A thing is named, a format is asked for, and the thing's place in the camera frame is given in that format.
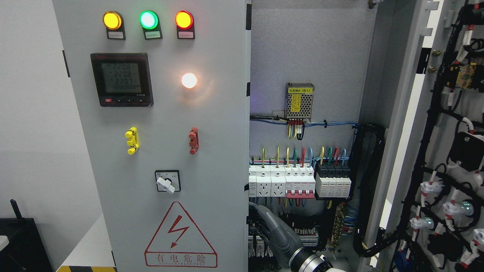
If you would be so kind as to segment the dark grey robot hand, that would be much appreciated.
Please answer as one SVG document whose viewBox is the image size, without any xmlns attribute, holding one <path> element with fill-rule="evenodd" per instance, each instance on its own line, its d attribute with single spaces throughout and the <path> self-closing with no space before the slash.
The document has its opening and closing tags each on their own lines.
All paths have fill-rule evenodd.
<svg viewBox="0 0 484 272">
<path fill-rule="evenodd" d="M 278 264 L 281 267 L 289 267 L 294 253 L 303 247 L 299 236 L 265 206 L 249 202 L 249 212 L 256 213 L 256 220 L 262 224 L 260 229 L 268 238 L 268 245 Z"/>
</svg>

